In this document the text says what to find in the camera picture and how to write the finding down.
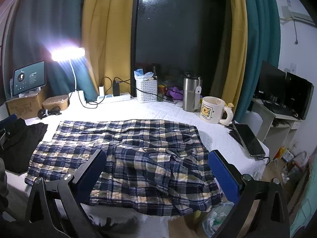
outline white mug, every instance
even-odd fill
[[[229,125],[232,123],[233,112],[230,107],[225,106],[225,102],[217,97],[204,97],[202,99],[200,118],[208,123],[221,123]],[[226,111],[227,118],[221,119],[223,111]]]

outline white chair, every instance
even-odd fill
[[[263,119],[256,112],[246,111],[240,123],[247,124],[253,134],[257,136],[259,129],[263,123]]]

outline mug handle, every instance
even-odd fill
[[[224,107],[223,108],[226,113],[227,113],[227,118],[226,119],[220,119],[219,122],[223,125],[230,125],[232,123],[232,119],[233,119],[233,112],[231,107]]]

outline wall outlet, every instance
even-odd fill
[[[296,63],[291,62],[290,72],[292,74],[296,74],[296,72],[297,72],[297,64]]]

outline phone screen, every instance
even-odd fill
[[[259,142],[259,140],[254,136],[250,127],[246,124],[234,124],[236,131],[240,135],[243,143],[246,146],[247,152],[251,156],[265,156],[265,152]]]

